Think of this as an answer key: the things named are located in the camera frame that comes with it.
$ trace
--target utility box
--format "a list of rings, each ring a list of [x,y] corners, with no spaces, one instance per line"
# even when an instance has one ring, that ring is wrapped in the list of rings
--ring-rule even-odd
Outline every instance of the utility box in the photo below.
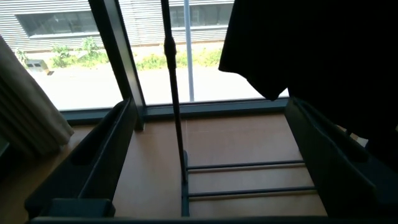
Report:
[[[44,60],[28,60],[26,66],[35,75],[48,75],[50,73]]]

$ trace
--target building window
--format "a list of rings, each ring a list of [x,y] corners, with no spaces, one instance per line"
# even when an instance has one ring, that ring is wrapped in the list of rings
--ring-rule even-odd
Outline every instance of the building window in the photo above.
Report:
[[[228,25],[233,4],[190,6],[191,26]],[[185,27],[184,7],[170,7],[172,27]]]
[[[21,14],[16,17],[29,37],[98,31],[91,11]]]

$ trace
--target wall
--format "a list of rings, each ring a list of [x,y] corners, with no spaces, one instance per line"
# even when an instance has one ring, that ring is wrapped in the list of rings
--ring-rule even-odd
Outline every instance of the wall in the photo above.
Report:
[[[119,0],[124,23],[131,45],[157,45],[164,41],[162,9],[159,0]],[[233,3],[233,0],[191,0],[190,5]],[[170,6],[182,6],[183,0],[170,0]],[[67,45],[70,49],[81,47],[86,36],[29,38],[16,14],[44,12],[88,11],[87,0],[2,0],[0,1],[0,34],[12,50],[27,52],[51,50],[53,45]],[[226,28],[192,28],[192,42],[224,40]],[[174,30],[176,42],[185,42],[185,30]],[[99,34],[93,36],[102,47]]]

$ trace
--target pavement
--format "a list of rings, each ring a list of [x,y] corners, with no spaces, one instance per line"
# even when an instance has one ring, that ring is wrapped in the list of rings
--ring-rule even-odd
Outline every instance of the pavement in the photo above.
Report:
[[[54,105],[61,111],[109,108],[122,100],[110,64],[97,68],[59,68],[53,74],[31,74]],[[138,71],[147,105],[172,102],[167,69]],[[177,69],[180,102],[189,102],[188,69]],[[217,67],[194,67],[195,101],[262,98],[246,81],[234,73],[218,71]],[[288,96],[285,90],[281,96]]]

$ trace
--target window sill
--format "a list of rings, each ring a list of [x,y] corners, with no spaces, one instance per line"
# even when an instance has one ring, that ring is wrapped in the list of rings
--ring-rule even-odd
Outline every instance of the window sill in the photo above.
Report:
[[[82,32],[82,33],[72,33],[72,34],[45,34],[45,35],[33,35],[30,36],[30,39],[56,39],[56,38],[64,38],[64,37],[84,37],[84,36],[92,36],[99,35],[99,32]]]
[[[226,29],[228,25],[215,25],[215,26],[191,26],[191,30],[207,30],[207,29]],[[185,30],[185,27],[174,27],[172,31]]]

